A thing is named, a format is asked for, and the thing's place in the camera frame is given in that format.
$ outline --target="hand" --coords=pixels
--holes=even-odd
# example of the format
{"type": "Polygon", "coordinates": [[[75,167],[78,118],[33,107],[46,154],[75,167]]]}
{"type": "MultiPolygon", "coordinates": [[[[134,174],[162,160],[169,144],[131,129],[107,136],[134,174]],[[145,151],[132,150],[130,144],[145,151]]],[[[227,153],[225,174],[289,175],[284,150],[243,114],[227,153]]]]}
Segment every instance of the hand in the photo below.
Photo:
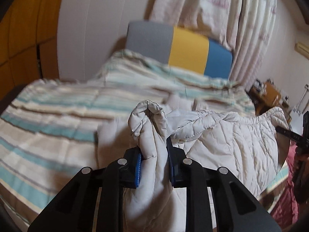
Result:
{"type": "Polygon", "coordinates": [[[297,169],[299,169],[299,162],[300,161],[306,161],[306,166],[309,165],[309,154],[303,154],[303,155],[297,155],[295,153],[294,156],[294,164],[293,164],[293,172],[295,172],[297,169]]]}

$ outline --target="pink blanket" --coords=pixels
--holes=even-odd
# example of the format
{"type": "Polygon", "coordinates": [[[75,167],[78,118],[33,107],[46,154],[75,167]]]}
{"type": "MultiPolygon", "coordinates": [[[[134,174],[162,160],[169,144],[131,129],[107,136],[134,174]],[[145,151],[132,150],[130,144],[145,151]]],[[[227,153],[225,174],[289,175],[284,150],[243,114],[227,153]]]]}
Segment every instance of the pink blanket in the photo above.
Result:
{"type": "Polygon", "coordinates": [[[288,182],[278,203],[270,213],[282,229],[294,224],[299,216],[298,203],[293,193],[294,183],[292,182],[295,149],[296,145],[291,145],[289,148],[289,154],[286,159],[289,166],[288,182]]]}

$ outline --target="curtain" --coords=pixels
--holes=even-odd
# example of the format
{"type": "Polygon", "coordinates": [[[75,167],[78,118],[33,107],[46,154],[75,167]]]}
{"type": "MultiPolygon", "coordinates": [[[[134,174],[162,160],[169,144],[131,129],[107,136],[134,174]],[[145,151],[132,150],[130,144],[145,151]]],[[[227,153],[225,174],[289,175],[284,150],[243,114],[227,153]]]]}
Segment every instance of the curtain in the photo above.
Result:
{"type": "Polygon", "coordinates": [[[233,53],[230,80],[252,86],[267,50],[277,0],[156,0],[150,19],[186,27],[233,53]]]}

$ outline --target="silver screw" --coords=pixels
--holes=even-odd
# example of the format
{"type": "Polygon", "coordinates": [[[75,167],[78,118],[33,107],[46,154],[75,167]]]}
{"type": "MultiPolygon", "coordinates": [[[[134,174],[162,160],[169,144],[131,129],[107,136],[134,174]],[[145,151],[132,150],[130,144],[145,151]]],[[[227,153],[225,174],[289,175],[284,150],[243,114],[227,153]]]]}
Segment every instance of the silver screw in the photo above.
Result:
{"type": "Polygon", "coordinates": [[[118,164],[119,165],[125,165],[125,164],[127,164],[127,160],[124,159],[124,158],[121,158],[121,159],[118,160],[118,164]]]}
{"type": "Polygon", "coordinates": [[[83,173],[83,174],[87,174],[87,173],[90,173],[90,172],[91,172],[90,167],[84,167],[84,168],[81,170],[81,173],[83,173]]]}
{"type": "Polygon", "coordinates": [[[185,158],[185,159],[183,159],[182,162],[183,162],[184,164],[186,164],[186,165],[191,165],[191,164],[192,164],[192,159],[185,158]]]}
{"type": "Polygon", "coordinates": [[[219,172],[222,173],[222,174],[227,174],[229,171],[226,167],[220,167],[219,172]]]}

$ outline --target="folded fabric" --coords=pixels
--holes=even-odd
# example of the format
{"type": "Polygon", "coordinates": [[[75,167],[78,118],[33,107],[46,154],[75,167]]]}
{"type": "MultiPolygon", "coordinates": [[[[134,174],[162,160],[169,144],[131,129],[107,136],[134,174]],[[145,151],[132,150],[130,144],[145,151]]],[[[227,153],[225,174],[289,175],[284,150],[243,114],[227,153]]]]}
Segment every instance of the folded fabric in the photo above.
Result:
{"type": "MultiPolygon", "coordinates": [[[[170,110],[142,101],[129,118],[132,140],[127,145],[138,145],[144,160],[139,187],[124,192],[127,231],[185,231],[186,189],[173,189],[169,182],[169,136],[174,146],[183,148],[187,157],[203,167],[227,167],[256,197],[282,167],[279,154],[287,155],[289,140],[283,136],[276,140],[275,127],[288,128],[278,107],[255,118],[235,112],[170,110]]],[[[210,202],[215,227],[211,198],[210,202]]]]}

